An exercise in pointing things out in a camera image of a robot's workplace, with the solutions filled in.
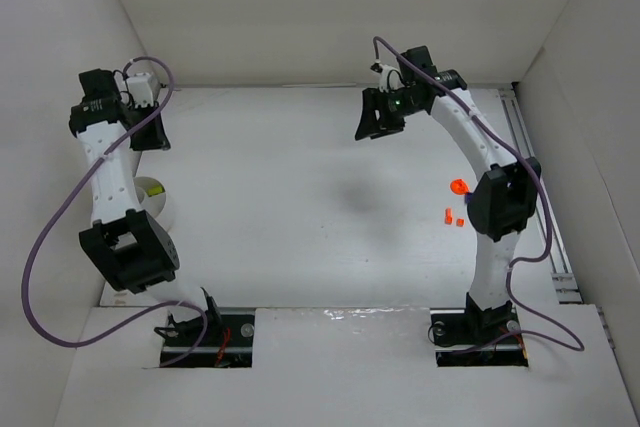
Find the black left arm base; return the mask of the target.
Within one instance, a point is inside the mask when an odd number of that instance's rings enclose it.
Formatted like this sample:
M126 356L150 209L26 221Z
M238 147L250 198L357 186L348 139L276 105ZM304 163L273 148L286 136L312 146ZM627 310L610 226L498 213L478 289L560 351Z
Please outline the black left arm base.
M210 325L203 340L188 356L201 333L200 318L179 330L171 316L165 326L155 327L162 338L160 367L164 368L250 368L253 360L255 311L223 309L222 326Z

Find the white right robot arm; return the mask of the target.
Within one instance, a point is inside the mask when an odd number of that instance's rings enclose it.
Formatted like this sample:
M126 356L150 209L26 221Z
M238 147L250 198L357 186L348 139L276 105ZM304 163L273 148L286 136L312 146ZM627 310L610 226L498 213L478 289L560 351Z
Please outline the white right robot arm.
M477 184L467 203L467 218L477 235L474 277L461 312L431 315L440 347L484 344L513 320L506 275L521 232L537 202L539 162L518 162L488 134L466 82L454 70L439 71L427 47L403 53L411 62L397 67L375 61L375 88L362 92L363 107L355 138L377 139L403 131L406 117L426 112L461 149Z

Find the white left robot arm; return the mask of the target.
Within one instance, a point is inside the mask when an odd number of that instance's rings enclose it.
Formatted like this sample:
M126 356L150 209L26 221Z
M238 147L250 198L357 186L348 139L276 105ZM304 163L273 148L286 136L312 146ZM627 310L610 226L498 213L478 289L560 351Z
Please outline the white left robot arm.
M80 73L81 102L72 107L69 127L82 144L91 176L91 225L80 232L82 250L115 291L149 293L157 301L196 305L204 317L170 319L157 334L170 340L212 340L225 328L219 309L205 289L186 288L177 280L180 261L167 229L158 218L167 198L154 201L136 184L138 157L144 151L168 150L159 108L160 84L152 73L123 78L113 71Z

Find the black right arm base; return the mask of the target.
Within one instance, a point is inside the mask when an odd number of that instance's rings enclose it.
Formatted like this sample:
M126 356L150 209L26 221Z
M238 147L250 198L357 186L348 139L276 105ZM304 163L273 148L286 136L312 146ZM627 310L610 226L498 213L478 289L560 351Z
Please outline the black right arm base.
M464 309L432 309L427 336L435 348L438 367L528 367L522 338L505 337L489 342L519 328L512 310L505 319L489 327L476 327Z

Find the lime green lego brick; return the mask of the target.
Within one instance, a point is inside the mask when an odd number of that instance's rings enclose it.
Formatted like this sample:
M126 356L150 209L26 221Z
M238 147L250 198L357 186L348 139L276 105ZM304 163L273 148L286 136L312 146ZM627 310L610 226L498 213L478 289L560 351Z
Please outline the lime green lego brick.
M146 193L147 193L147 195L148 195L149 197L156 196L156 195L160 195L160 194L162 194L163 192L164 192L164 188L163 188L162 186L160 186L160 185L156 185L156 186L150 187L150 188L146 191Z

